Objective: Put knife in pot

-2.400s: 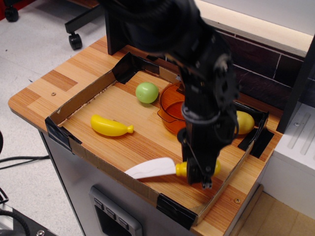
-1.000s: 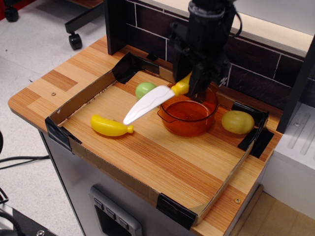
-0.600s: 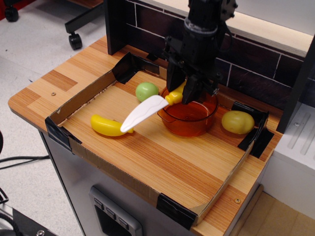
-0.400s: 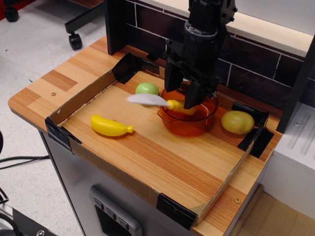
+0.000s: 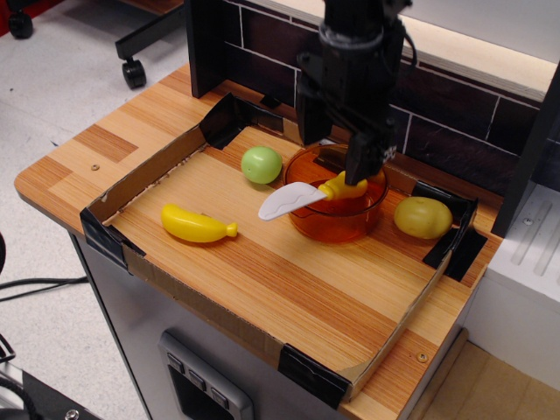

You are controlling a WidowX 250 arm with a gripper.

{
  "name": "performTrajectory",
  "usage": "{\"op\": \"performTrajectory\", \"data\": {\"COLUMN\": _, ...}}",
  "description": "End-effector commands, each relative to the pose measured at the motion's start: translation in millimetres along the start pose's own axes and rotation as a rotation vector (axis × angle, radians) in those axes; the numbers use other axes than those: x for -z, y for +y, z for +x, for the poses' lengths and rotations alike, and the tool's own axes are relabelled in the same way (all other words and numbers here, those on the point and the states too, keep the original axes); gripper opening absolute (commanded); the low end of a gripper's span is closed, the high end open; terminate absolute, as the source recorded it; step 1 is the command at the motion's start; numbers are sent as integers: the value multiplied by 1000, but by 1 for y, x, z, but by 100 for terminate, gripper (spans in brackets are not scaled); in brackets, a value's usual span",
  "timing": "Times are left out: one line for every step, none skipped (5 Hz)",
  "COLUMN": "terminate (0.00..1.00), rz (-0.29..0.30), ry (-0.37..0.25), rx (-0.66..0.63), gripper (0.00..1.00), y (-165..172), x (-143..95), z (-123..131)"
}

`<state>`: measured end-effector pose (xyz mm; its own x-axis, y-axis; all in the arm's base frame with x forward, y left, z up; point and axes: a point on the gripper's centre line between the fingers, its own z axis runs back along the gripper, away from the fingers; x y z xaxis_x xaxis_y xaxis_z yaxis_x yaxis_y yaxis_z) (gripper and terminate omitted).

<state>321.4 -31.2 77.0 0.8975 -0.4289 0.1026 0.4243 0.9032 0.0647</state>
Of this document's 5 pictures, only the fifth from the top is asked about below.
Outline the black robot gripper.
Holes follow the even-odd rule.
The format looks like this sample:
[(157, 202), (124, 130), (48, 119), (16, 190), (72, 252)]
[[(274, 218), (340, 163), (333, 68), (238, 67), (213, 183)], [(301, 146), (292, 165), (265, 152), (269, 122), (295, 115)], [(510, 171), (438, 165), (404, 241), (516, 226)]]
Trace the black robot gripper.
[(356, 186), (377, 175), (396, 154), (396, 121), (384, 117), (399, 76), (405, 27), (393, 21), (352, 37), (322, 23), (318, 37), (320, 55), (297, 56), (299, 135), (309, 145), (330, 136), (334, 124), (350, 130), (345, 183)]

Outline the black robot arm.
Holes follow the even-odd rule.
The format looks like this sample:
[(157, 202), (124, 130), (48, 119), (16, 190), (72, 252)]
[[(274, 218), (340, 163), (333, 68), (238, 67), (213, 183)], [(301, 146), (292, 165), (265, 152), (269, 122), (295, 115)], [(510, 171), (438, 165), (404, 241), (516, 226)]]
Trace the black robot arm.
[(355, 186), (377, 174), (396, 153), (389, 105), (403, 47), (413, 43), (400, 12), (409, 1), (327, 1), (318, 28), (321, 53), (297, 57), (296, 111), (305, 144), (331, 134), (350, 134), (345, 182)]

